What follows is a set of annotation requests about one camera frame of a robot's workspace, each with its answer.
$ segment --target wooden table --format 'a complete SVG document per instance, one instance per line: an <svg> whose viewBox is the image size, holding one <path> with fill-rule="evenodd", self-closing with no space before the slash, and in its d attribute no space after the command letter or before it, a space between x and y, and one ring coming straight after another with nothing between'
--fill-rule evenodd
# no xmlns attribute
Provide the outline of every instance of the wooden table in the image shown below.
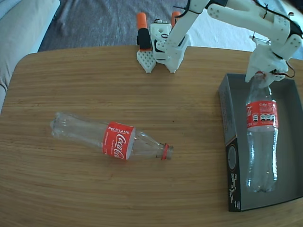
<svg viewBox="0 0 303 227"><path fill-rule="evenodd" d="M0 117L1 227L302 226L303 200L228 212L217 89L248 52L189 48L176 74L145 74L137 47L25 57ZM303 94L303 64L292 60ZM55 140L56 111L135 125L174 145L172 160L124 162Z"/></svg>

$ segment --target open cardboard box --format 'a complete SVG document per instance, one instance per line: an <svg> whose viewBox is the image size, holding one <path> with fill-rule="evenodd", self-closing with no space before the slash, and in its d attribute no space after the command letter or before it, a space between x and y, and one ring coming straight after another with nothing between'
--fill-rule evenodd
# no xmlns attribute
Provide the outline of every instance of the open cardboard box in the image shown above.
<svg viewBox="0 0 303 227"><path fill-rule="evenodd" d="M246 137L246 99L250 83L245 75L227 74L219 87L223 130L228 163L229 211L245 211L303 197L303 109L295 81L272 83L278 106L276 189L273 192L248 192L246 176L249 147Z"/></svg>

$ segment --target orange cap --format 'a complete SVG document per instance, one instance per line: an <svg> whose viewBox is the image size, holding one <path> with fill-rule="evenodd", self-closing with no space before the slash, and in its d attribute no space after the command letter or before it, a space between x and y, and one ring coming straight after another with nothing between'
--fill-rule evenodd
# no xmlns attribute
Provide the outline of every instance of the orange cap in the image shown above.
<svg viewBox="0 0 303 227"><path fill-rule="evenodd" d="M138 30L141 29L141 28L147 28L146 14L145 13L138 13L137 14L137 26L138 26Z"/></svg>
<svg viewBox="0 0 303 227"><path fill-rule="evenodd" d="M176 24L176 21L177 21L177 16L180 16L181 15L181 13L180 12L178 12L178 11L175 11L175 12L173 12L172 13L172 15L171 15L171 26L172 27L174 27L175 26L175 24Z"/></svg>

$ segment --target robotic arm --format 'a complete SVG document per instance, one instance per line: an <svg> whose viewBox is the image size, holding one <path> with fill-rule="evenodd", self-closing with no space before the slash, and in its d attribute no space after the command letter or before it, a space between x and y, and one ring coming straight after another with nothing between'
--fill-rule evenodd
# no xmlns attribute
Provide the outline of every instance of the robotic arm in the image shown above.
<svg viewBox="0 0 303 227"><path fill-rule="evenodd" d="M171 24L161 20L151 24L152 50L151 46L141 45L142 40L149 37L146 33L145 37L140 37L139 30L140 51L137 53L137 59L146 72L151 72L156 62L165 64L172 73L179 68L184 52L190 45L187 32L204 9L207 9L209 16L214 19L247 28L271 40L264 42L252 37L257 47L250 56L246 82L249 82L257 71L266 74L267 86L287 75L287 61L302 45L303 33L287 16L263 7L257 0L188 0L182 15L175 17L173 14L173 29ZM146 56L149 57L149 62L144 61Z"/></svg>

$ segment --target upright bottle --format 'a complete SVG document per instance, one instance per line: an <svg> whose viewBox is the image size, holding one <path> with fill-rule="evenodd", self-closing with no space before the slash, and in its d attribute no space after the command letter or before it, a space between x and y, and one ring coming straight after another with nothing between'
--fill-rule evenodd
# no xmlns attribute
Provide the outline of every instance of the upright bottle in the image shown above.
<svg viewBox="0 0 303 227"><path fill-rule="evenodd" d="M116 122L94 121L71 113L57 112L51 128L55 138L80 142L120 159L131 156L171 159L173 153L172 146L158 143L133 126Z"/></svg>
<svg viewBox="0 0 303 227"><path fill-rule="evenodd" d="M246 102L250 150L246 186L250 192L271 192L277 181L277 105L270 87L264 84L265 75L257 72L252 79Z"/></svg>

